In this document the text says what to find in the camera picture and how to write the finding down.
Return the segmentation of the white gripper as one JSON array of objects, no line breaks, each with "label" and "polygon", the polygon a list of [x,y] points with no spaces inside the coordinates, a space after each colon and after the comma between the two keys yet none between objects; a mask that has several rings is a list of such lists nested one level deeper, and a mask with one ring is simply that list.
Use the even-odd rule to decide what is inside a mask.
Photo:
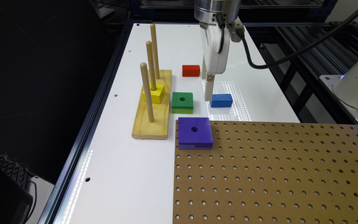
[{"label": "white gripper", "polygon": [[223,74],[226,69],[230,43],[241,41],[236,33],[238,29],[245,31],[241,21],[227,24],[223,30],[218,24],[200,26],[203,46],[201,79],[205,80],[205,101],[212,100],[214,75]]}]

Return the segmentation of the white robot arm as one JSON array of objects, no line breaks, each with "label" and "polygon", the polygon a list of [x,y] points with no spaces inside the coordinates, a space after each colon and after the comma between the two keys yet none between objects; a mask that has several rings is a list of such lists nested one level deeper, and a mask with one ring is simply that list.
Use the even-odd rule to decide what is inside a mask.
[{"label": "white robot arm", "polygon": [[237,31],[245,31],[238,17],[240,0],[195,0],[194,17],[200,22],[205,81],[204,100],[211,101],[216,75],[225,72],[231,42],[240,42]]}]

